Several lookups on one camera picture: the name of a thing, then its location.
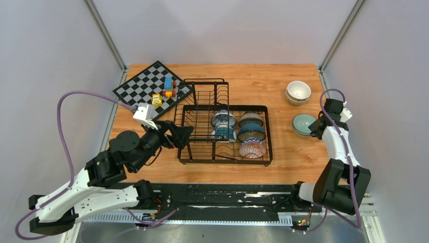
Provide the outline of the white green striped bowl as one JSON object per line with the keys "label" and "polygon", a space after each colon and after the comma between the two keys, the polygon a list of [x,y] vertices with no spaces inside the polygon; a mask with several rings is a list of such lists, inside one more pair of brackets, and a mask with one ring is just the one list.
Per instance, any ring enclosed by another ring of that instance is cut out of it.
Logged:
{"label": "white green striped bowl", "polygon": [[310,133],[308,126],[315,120],[316,118],[309,114],[298,114],[292,119],[292,128],[302,133]]}

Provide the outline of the cream white bowl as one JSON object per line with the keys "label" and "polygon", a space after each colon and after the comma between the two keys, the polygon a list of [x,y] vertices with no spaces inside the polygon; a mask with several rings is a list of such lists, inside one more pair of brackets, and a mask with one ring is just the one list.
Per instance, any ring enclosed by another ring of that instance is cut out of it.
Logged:
{"label": "cream white bowl", "polygon": [[299,106],[308,101],[312,90],[305,82],[294,80],[288,84],[285,93],[290,104]]}

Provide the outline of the black wire dish rack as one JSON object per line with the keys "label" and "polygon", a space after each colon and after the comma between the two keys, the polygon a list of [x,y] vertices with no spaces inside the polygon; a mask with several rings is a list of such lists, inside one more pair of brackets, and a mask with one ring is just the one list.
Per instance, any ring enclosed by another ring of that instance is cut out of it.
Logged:
{"label": "black wire dish rack", "polygon": [[186,78],[190,94],[175,108],[175,124],[194,128],[182,164],[269,166],[273,160],[268,108],[229,102],[223,78]]}

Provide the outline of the dark blue bowl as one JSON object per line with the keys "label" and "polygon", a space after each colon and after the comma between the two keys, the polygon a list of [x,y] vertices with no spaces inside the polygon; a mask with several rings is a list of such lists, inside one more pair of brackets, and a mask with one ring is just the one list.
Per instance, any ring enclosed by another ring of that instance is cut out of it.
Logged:
{"label": "dark blue bowl", "polygon": [[263,141],[266,138],[266,132],[262,125],[255,121],[248,121],[240,127],[237,138],[241,142],[249,138],[256,138]]}

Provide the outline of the light green celadon bowl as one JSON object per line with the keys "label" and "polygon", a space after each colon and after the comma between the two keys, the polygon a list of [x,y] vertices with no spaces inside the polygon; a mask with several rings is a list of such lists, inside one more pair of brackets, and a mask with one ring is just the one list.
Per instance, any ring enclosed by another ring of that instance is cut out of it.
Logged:
{"label": "light green celadon bowl", "polygon": [[307,138],[307,137],[311,137],[311,136],[312,136],[310,133],[302,133],[302,132],[297,131],[297,130],[293,130],[293,131],[294,131],[294,133],[295,133],[297,136],[300,136],[300,137]]}

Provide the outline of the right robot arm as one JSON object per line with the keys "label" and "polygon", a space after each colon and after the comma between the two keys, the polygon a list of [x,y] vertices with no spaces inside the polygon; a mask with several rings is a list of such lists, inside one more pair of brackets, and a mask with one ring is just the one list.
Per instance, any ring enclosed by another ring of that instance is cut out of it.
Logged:
{"label": "right robot arm", "polygon": [[349,144],[349,128],[342,115],[343,102],[326,99],[318,118],[309,125],[310,135],[322,140],[329,161],[315,184],[298,181],[292,186],[290,207],[302,211],[311,203],[354,215],[371,179],[371,172],[360,166]]}

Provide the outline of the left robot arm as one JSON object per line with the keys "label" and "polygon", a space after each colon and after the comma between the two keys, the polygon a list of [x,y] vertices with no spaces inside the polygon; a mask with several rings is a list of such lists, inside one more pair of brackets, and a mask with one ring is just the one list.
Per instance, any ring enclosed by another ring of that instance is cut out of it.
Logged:
{"label": "left robot arm", "polygon": [[138,172],[158,150],[183,149],[193,130],[192,126],[178,127],[167,120],[156,121],[155,128],[146,128],[143,136],[134,131],[121,132],[109,141],[107,150],[86,163],[71,185],[59,189],[62,195],[51,193],[29,198],[29,208],[37,211],[29,222],[30,232],[57,235],[100,213],[131,207],[151,208],[155,194],[147,180],[107,194],[103,190],[125,180],[127,173]]}

